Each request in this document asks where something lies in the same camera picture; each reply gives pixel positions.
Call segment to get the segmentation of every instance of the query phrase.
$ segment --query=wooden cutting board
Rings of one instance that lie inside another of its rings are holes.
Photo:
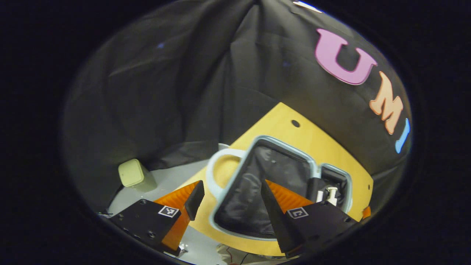
[[[353,219],[360,221],[363,210],[369,205],[373,191],[373,179],[354,157],[349,154],[332,137],[308,119],[289,108],[278,103],[262,119],[254,124],[229,148],[247,150],[253,140],[259,135],[275,137],[299,150],[309,154],[317,165],[331,164],[347,173],[352,178],[352,207],[348,212]],[[224,188],[238,166],[239,158],[224,156],[214,167],[216,183]],[[199,232],[211,237],[232,248],[245,252],[265,256],[284,256],[277,241],[261,241],[240,238],[214,229],[209,223],[209,216],[217,202],[206,185],[206,167],[188,179],[179,188],[195,181],[203,180],[205,196],[198,209],[196,219],[190,226]]]

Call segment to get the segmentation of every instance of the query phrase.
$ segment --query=mug handle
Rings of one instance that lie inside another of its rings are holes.
[[[206,183],[208,184],[208,189],[213,194],[213,196],[216,198],[218,202],[222,201],[222,191],[223,188],[221,188],[216,181],[214,180],[214,165],[216,164],[216,161],[218,161],[221,157],[223,156],[234,156],[234,157],[240,157],[243,158],[245,156],[246,151],[245,150],[239,150],[239,149],[222,149],[216,152],[208,161],[208,165],[206,167]]]

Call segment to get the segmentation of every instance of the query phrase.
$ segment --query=letter m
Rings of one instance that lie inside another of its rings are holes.
[[[394,133],[394,128],[398,123],[404,105],[399,96],[392,100],[392,85],[389,78],[380,71],[381,87],[375,100],[370,101],[370,108],[376,114],[381,116],[381,120],[386,120],[384,126],[389,134]]]

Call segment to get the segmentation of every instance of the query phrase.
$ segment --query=black cloth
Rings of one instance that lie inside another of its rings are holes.
[[[355,48],[378,62],[364,84],[343,83],[316,62],[317,28],[349,42],[337,58],[346,69],[357,63]],[[404,103],[393,136],[368,106],[381,84],[378,71]],[[373,179],[387,181],[374,189],[378,201],[387,200],[383,194],[402,174],[393,169],[406,161],[413,138],[395,152],[405,119],[414,123],[405,88],[363,37],[290,0],[177,1],[119,31],[71,87],[64,161],[86,202],[103,211],[121,185],[119,164],[137,158],[155,170],[207,159],[278,102],[331,135]]]

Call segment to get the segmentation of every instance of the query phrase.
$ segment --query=hole in board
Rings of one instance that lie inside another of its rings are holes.
[[[301,125],[299,124],[298,121],[292,120],[291,123],[294,125],[294,127],[299,128]]]

